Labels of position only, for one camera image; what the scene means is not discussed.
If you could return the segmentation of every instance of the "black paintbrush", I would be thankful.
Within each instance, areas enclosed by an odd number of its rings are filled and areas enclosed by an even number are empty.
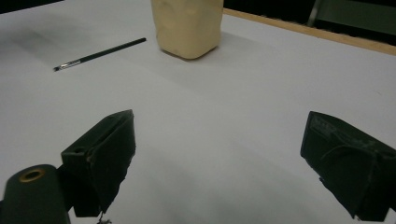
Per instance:
[[[57,66],[57,67],[54,67],[53,70],[54,70],[55,72],[57,72],[57,71],[59,71],[59,70],[63,70],[63,69],[65,69],[65,68],[68,68],[68,67],[77,65],[77,64],[79,64],[79,63],[85,63],[85,62],[87,62],[87,61],[89,61],[89,60],[102,57],[102,56],[107,55],[107,54],[109,54],[109,53],[112,53],[112,52],[114,52],[114,51],[117,51],[117,50],[120,50],[120,49],[126,49],[126,48],[128,48],[128,47],[131,47],[131,46],[136,45],[136,44],[140,44],[140,43],[145,42],[145,41],[146,41],[146,38],[140,38],[140,39],[134,40],[134,41],[132,41],[132,42],[129,42],[129,43],[126,43],[126,44],[123,44],[123,45],[116,46],[116,47],[114,47],[114,48],[112,48],[112,49],[106,49],[106,50],[103,50],[103,51],[94,53],[94,54],[92,54],[92,55],[89,55],[89,56],[86,56],[86,57],[83,57],[83,58],[74,60],[74,61],[69,62],[69,63],[63,63],[63,64],[61,64],[61,65],[59,65],[59,66]]]

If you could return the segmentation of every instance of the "black plastic part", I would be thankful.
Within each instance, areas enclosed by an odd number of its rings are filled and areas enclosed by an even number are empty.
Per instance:
[[[0,219],[3,224],[69,224],[56,168],[37,165],[12,176]]]
[[[3,201],[0,201],[0,224],[2,223],[1,222],[1,212],[2,212],[2,210],[3,210]]]
[[[301,156],[352,217],[385,220],[395,196],[393,148],[340,119],[310,112]]]
[[[77,217],[106,212],[134,152],[132,110],[105,117],[62,152],[64,165],[59,172],[64,178],[64,194],[69,195],[67,206],[74,206]]]

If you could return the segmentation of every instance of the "wooden table edge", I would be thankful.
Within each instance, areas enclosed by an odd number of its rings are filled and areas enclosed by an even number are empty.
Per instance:
[[[369,49],[369,50],[374,50],[377,52],[387,53],[390,55],[396,55],[396,46],[392,46],[392,45],[386,44],[386,43],[377,42],[374,40],[353,37],[350,35],[340,35],[340,34],[332,33],[329,31],[324,31],[324,30],[319,30],[316,28],[304,26],[301,24],[269,19],[269,18],[265,18],[262,16],[249,14],[246,12],[232,10],[229,8],[224,8],[223,14],[235,16],[235,17],[246,19],[249,21],[260,22],[260,23],[264,23],[267,25],[279,27],[282,29],[298,32],[301,34],[312,35],[312,36],[315,36],[318,38],[327,39],[327,40],[331,40],[331,41],[335,41],[338,43],[347,44],[347,45],[351,45],[351,46],[355,46],[355,47],[359,47],[359,48],[363,48],[363,49]]]

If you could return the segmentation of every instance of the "beige container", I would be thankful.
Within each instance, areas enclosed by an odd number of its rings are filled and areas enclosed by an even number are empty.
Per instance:
[[[198,58],[220,42],[223,0],[151,0],[161,49]]]

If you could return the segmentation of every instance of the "white table surface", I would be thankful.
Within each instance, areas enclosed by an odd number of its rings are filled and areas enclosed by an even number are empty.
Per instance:
[[[357,223],[300,157],[304,127],[314,110],[396,147],[396,57],[231,16],[221,29],[218,48],[185,62],[159,50],[148,0],[0,15],[0,191],[132,108],[136,155],[105,215],[114,224]]]

